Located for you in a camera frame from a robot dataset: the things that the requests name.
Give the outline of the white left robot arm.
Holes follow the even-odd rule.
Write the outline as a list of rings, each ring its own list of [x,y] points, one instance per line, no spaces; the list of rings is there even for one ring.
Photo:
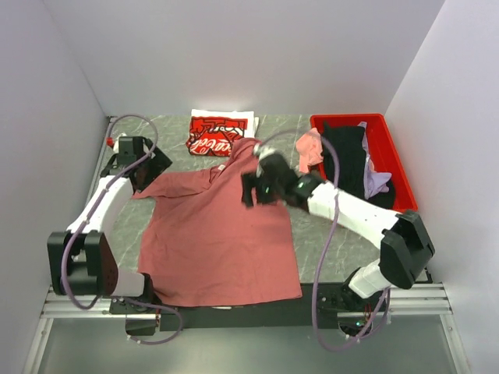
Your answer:
[[[154,182],[172,161],[143,136],[121,135],[101,170],[97,188],[83,212],[47,241],[51,283],[57,295],[66,295],[81,310],[92,309],[100,298],[128,298],[139,313],[156,302],[146,273],[119,268],[108,242],[115,221],[134,194]]]

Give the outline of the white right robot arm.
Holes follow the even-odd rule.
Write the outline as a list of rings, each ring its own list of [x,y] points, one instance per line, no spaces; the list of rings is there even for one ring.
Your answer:
[[[282,201],[308,214],[329,219],[358,234],[380,252],[378,259],[353,271],[335,292],[333,306],[359,311],[386,288],[408,290],[435,253],[421,216],[375,206],[315,174],[298,175],[275,149],[257,146],[257,168],[242,175],[247,207]]]

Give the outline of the dusty rose t-shirt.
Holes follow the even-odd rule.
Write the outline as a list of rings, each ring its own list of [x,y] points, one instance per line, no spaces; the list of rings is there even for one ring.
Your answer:
[[[150,275],[163,303],[218,307],[301,297],[287,209],[242,203],[241,176],[256,168],[256,144],[241,139],[223,164],[165,173],[137,194],[155,202],[138,270]]]

